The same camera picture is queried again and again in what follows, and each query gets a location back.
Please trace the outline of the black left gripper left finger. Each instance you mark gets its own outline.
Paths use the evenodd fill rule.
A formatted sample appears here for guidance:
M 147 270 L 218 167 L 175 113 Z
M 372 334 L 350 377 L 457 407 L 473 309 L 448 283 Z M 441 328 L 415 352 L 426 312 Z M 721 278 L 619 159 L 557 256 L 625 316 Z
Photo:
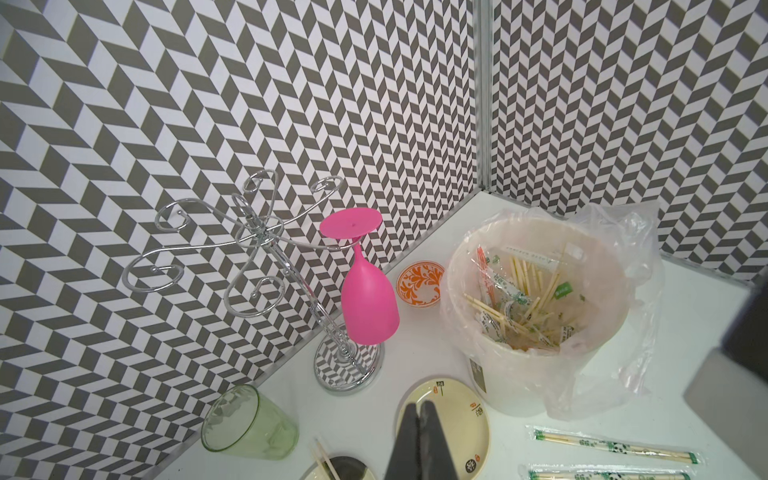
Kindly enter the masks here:
M 416 405 L 410 403 L 405 407 L 384 479 L 420 478 L 420 419 Z

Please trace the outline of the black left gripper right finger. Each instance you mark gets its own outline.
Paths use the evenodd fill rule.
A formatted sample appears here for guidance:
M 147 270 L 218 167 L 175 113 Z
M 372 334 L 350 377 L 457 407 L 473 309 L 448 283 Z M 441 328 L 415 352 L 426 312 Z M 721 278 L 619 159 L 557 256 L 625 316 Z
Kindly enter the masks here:
M 425 401 L 419 410 L 419 478 L 422 480 L 457 480 L 450 449 L 441 426 L 437 408 Z

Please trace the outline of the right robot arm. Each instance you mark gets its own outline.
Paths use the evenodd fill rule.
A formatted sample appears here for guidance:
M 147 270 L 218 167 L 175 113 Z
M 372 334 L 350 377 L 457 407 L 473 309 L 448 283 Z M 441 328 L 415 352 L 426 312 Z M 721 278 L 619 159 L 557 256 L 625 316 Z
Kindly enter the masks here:
M 767 281 L 757 285 L 684 393 L 697 416 L 767 477 Z

